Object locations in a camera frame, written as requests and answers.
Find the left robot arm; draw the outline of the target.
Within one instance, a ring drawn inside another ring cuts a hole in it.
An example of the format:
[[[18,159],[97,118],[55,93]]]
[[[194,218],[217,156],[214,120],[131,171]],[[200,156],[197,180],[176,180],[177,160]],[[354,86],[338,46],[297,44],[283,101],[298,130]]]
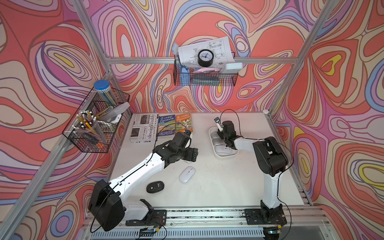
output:
[[[108,232],[122,221],[148,223],[154,216],[153,207],[144,199],[127,202],[130,194],[154,174],[179,160],[195,162],[198,149],[190,146],[192,132],[178,132],[170,141],[154,147],[151,154],[125,174],[110,180],[98,181],[88,206],[94,220]]]

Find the silver wireless mouse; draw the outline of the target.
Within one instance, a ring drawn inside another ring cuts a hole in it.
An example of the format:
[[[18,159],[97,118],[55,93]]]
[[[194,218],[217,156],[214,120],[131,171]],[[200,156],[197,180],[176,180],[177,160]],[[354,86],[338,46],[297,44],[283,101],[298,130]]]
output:
[[[223,144],[223,140],[220,138],[216,131],[210,133],[210,137],[214,146]]]

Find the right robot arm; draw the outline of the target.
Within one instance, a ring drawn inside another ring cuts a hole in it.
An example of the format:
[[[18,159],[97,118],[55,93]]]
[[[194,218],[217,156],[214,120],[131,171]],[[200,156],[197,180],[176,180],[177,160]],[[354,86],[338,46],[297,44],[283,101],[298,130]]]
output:
[[[264,193],[260,204],[259,218],[266,224],[285,225],[287,220],[279,197],[280,176],[286,171],[289,161],[274,137],[249,139],[237,135],[232,121],[221,122],[215,118],[218,135],[227,147],[235,151],[254,152],[260,170],[264,174]]]

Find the white upside-down mouse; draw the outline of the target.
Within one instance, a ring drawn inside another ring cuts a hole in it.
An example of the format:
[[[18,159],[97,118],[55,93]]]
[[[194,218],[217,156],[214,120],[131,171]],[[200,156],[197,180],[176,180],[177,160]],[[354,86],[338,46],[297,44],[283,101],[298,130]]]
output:
[[[226,145],[215,146],[215,153],[220,157],[231,156],[234,154],[234,150]]]

